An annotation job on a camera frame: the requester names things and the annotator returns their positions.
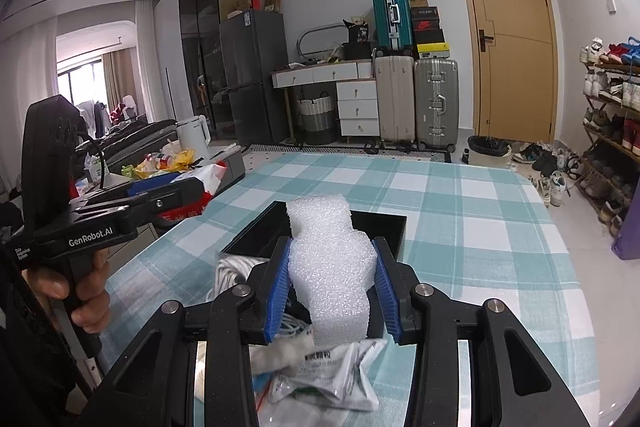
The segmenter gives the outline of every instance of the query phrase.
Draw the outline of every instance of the wall switch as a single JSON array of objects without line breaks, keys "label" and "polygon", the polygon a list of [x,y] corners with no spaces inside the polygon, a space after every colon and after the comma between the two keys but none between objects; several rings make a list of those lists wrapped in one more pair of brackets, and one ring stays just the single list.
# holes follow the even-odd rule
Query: wall switch
[{"label": "wall switch", "polygon": [[607,10],[611,15],[618,11],[616,10],[616,2],[614,0],[607,0]]}]

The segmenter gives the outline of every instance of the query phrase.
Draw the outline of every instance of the wooden door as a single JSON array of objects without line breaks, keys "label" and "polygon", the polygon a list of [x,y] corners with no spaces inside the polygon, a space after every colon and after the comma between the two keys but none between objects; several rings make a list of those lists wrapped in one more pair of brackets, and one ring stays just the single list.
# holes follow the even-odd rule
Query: wooden door
[{"label": "wooden door", "polygon": [[549,0],[467,0],[474,47],[474,123],[483,136],[553,138],[556,36]]}]

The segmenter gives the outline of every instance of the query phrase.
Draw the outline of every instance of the silver suitcase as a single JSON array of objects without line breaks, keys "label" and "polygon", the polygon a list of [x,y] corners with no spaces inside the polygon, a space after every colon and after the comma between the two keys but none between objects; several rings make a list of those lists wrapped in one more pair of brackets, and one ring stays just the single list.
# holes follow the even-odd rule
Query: silver suitcase
[{"label": "silver suitcase", "polygon": [[378,57],[375,63],[380,137],[415,140],[413,57]]},{"label": "silver suitcase", "polygon": [[418,148],[453,152],[458,141],[458,63],[444,58],[418,60],[414,78]]}]

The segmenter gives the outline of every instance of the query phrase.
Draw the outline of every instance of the hand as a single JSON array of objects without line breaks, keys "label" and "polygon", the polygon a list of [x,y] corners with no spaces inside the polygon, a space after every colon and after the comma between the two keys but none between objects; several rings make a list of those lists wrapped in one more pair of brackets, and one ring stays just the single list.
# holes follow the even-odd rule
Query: hand
[{"label": "hand", "polygon": [[[84,303],[71,313],[71,320],[87,333],[100,333],[107,327],[111,318],[110,297],[104,289],[109,276],[108,255],[109,250],[106,248],[96,251],[94,270],[76,285],[76,294]],[[60,273],[44,266],[24,270],[22,275],[44,310],[52,318],[54,327],[58,328],[52,316],[49,298],[66,298],[69,295],[69,283]]]}]

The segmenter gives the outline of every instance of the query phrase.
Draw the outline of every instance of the metal screw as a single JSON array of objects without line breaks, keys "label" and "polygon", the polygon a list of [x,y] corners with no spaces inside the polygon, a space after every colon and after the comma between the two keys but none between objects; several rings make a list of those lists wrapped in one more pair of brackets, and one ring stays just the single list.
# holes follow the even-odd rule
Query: metal screw
[{"label": "metal screw", "polygon": [[500,299],[489,299],[486,302],[486,307],[494,313],[501,313],[504,311],[504,302]]},{"label": "metal screw", "polygon": [[430,284],[420,283],[415,286],[414,291],[423,297],[428,297],[429,295],[433,295],[433,286]]},{"label": "metal screw", "polygon": [[167,301],[167,302],[162,304],[162,307],[160,309],[162,310],[162,313],[166,313],[167,315],[171,315],[172,313],[177,312],[178,308],[180,308],[180,302],[178,302],[178,301]]},{"label": "metal screw", "polygon": [[236,284],[232,289],[231,293],[236,297],[246,297],[251,293],[251,286],[248,284]]}]

